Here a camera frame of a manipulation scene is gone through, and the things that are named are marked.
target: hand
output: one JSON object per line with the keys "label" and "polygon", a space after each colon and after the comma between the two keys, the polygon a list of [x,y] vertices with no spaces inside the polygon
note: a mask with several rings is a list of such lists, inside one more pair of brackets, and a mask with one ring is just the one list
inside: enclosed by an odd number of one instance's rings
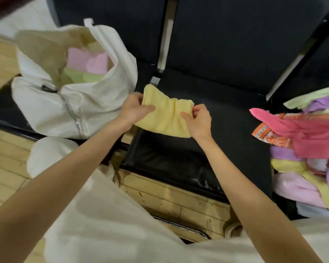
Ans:
{"label": "hand", "polygon": [[140,121],[147,114],[153,112],[156,109],[156,106],[153,105],[142,106],[142,99],[143,94],[134,92],[128,95],[127,99],[122,105],[121,114],[118,116],[118,118],[122,119],[127,124],[128,130],[132,127],[133,124]]}
{"label": "hand", "polygon": [[204,104],[193,107],[193,117],[191,118],[186,112],[180,112],[188,125],[190,135],[197,141],[211,137],[211,116]]}

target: wooden floor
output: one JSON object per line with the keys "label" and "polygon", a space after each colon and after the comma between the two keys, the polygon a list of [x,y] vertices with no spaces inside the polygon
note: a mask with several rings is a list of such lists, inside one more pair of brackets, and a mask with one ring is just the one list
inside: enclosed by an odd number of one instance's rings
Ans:
{"label": "wooden floor", "polygon": [[[0,41],[0,87],[17,73],[15,48]],[[128,134],[123,139],[129,143],[132,135]],[[32,141],[0,131],[0,205],[29,183],[31,178],[26,171],[26,161],[33,145]],[[122,151],[115,153],[115,165],[123,155]],[[124,170],[118,170],[118,174],[120,189],[150,213],[193,224],[214,239],[222,238],[222,226],[229,219],[229,205]],[[198,235],[170,229],[186,239],[202,241]],[[44,240],[41,240],[26,262],[44,262],[43,250]]]}

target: person's left hand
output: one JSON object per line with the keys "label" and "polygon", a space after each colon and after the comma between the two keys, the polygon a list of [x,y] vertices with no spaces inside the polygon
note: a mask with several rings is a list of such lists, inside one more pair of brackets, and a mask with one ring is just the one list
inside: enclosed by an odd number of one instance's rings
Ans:
{"label": "person's left hand", "polygon": [[129,128],[133,124],[143,119],[147,114],[153,112],[156,106],[153,105],[141,105],[143,94],[134,92],[129,94],[125,102],[123,103],[121,114],[119,118],[126,120],[129,123]]}

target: red cloth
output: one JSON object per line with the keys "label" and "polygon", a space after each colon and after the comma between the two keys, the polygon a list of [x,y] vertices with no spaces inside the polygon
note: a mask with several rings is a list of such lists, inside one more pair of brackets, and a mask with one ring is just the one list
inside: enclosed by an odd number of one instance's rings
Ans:
{"label": "red cloth", "polygon": [[250,112],[277,135],[291,138],[298,158],[329,159],[329,121],[280,119],[258,108]]}

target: orange patterned cloth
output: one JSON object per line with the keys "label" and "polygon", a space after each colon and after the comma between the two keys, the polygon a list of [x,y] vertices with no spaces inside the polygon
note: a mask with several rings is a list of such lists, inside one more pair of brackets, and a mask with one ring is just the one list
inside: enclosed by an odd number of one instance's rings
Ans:
{"label": "orange patterned cloth", "polygon": [[[329,114],[291,114],[282,113],[275,116],[281,119],[293,119],[293,120],[326,120],[329,121]],[[288,137],[278,136],[274,133],[265,123],[261,123],[252,133],[257,139],[287,149],[293,148],[293,141]]]}

